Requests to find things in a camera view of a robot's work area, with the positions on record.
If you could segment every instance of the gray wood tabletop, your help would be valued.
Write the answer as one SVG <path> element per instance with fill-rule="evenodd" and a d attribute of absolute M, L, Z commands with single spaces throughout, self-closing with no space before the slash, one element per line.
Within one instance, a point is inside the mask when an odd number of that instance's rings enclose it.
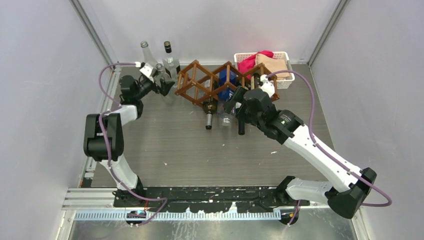
<path fill-rule="evenodd" d="M 210 70 L 217 67 L 207 66 Z M 295 64 L 293 70 L 303 74 L 315 90 L 307 65 Z M 125 67 L 124 75 L 138 78 L 140 73 Z M 288 89 L 278 93 L 276 108 L 290 110 L 307 123 L 311 97 L 305 83 L 296 77 Z M 144 186 L 276 186 L 287 175 L 325 180 L 304 158 L 254 126 L 246 125 L 245 135 L 240 136 L 236 120 L 229 127 L 222 126 L 214 114 L 212 130 L 206 130 L 206 114 L 181 96 L 164 98 L 150 93 L 142 101 L 143 115 L 125 125 L 123 133 L 125 158 Z M 332 148 L 318 97 L 315 109 L 313 131 Z M 115 182 L 98 164 L 92 186 L 113 187 Z"/>

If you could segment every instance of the white wall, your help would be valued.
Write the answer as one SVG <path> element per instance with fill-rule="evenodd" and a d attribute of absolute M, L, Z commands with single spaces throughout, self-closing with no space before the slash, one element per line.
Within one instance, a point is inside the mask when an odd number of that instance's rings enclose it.
<path fill-rule="evenodd" d="M 232 61 L 235 53 L 286 51 L 307 62 L 338 0 L 84 0 L 121 62 L 160 58 L 170 40 L 182 63 Z"/>
<path fill-rule="evenodd" d="M 312 69 L 334 148 L 393 199 L 366 208 L 377 240 L 424 235 L 423 12 L 416 0 L 350 1 Z"/>
<path fill-rule="evenodd" d="M 105 62 L 67 0 L 5 2 L 0 23 L 0 239 L 53 239 Z"/>

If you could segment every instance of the pink cloth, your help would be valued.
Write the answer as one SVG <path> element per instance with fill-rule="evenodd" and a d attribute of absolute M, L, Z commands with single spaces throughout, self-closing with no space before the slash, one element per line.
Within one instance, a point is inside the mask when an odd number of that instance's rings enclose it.
<path fill-rule="evenodd" d="M 274 56 L 274 53 L 272 51 L 267 51 L 267 50 L 259 51 L 256 54 L 263 54 L 269 58 L 272 58 Z M 237 62 L 237 68 L 240 71 L 240 73 L 244 74 L 245 72 L 251 70 L 255 66 L 256 54 L 244 59 L 241 62 Z"/>

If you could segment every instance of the white plastic basket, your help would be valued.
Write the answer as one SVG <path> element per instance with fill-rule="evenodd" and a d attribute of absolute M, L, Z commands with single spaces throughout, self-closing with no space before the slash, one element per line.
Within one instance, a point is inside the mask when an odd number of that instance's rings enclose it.
<path fill-rule="evenodd" d="M 289 55 L 285 51 L 273 51 L 274 59 L 284 59 L 287 63 L 287 68 L 289 70 L 292 69 L 292 65 L 290 64 Z M 241 61 L 247 59 L 248 57 L 255 55 L 256 52 L 244 52 L 244 53 L 236 53 L 234 54 L 234 62 L 240 63 Z M 277 89 L 287 89 L 290 84 L 295 80 L 295 75 L 290 73 L 289 77 L 286 77 L 284 80 L 277 80 Z"/>

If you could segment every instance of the beige cloth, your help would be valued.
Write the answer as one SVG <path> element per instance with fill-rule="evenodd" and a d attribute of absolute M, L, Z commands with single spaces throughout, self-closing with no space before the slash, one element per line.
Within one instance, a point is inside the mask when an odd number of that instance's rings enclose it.
<path fill-rule="evenodd" d="M 286 60 L 270 58 L 270 57 L 267 57 L 267 56 L 265 56 L 261 53 L 258 53 L 256 55 L 255 66 L 258 65 L 258 64 L 264 64 L 265 67 L 269 71 L 271 71 L 271 73 L 277 72 L 277 71 L 280 71 L 280 70 L 287 70 Z M 288 77 L 290 77 L 290 73 L 288 73 L 288 72 L 283 72 L 283 73 L 277 74 L 278 80 L 283 80 L 283 79 L 288 78 Z"/>

